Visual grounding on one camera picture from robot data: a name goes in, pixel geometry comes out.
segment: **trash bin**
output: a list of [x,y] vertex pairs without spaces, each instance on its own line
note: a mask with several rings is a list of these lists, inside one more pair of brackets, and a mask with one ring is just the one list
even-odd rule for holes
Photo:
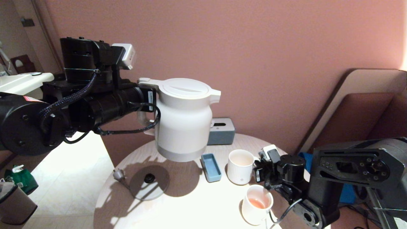
[[0,221],[22,225],[34,214],[37,205],[13,182],[0,182]]

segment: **kettle spout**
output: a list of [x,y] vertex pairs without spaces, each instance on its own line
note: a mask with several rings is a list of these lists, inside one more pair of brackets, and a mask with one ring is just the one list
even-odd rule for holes
[[210,104],[218,103],[221,100],[221,91],[212,89],[210,95]]

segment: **white kettle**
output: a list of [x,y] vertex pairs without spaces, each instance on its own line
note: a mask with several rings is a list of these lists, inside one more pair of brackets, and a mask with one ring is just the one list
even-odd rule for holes
[[[140,78],[138,83],[153,87],[158,93],[160,122],[154,129],[144,132],[155,136],[158,152],[176,162],[192,161],[201,156],[208,144],[212,121],[209,105],[219,102],[221,92],[203,82],[185,78]],[[141,124],[150,123],[145,112],[137,113]]]

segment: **tissue box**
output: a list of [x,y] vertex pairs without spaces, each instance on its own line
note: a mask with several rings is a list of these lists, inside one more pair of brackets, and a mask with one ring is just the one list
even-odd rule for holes
[[235,128],[230,118],[213,118],[208,145],[231,145]]

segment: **pink wall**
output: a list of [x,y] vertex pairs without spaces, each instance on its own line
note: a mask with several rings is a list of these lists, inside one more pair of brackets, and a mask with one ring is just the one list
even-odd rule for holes
[[[187,77],[221,90],[215,117],[294,152],[348,68],[399,68],[404,1],[46,1],[60,37],[132,43],[123,78]],[[106,129],[130,128],[135,116]],[[151,140],[105,137],[117,164]]]

